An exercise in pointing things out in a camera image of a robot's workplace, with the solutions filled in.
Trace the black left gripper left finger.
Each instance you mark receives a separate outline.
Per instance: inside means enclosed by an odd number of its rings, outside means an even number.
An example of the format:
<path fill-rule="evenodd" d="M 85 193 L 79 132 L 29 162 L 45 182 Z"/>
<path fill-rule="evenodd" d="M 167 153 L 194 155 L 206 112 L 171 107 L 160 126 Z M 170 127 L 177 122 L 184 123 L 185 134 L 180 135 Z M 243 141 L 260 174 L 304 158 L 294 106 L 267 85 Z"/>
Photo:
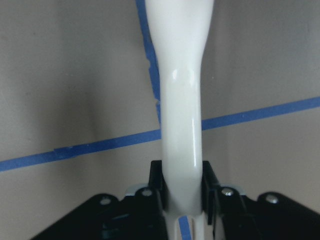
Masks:
<path fill-rule="evenodd" d="M 167 240 L 168 231 L 164 215 L 167 187 L 163 177 L 162 161 L 150 164 L 147 186 L 136 191 L 134 215 L 139 240 Z"/>

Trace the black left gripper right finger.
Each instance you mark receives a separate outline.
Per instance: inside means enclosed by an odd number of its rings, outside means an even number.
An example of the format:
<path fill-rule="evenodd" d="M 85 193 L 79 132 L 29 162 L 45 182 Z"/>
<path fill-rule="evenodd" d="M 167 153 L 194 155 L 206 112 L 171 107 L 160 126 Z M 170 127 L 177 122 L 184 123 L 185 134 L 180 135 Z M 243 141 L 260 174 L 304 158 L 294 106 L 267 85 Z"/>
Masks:
<path fill-rule="evenodd" d="M 209 161 L 203 162 L 202 206 L 212 226 L 214 240 L 243 240 L 247 237 L 243 197 L 231 186 L 222 186 Z"/>

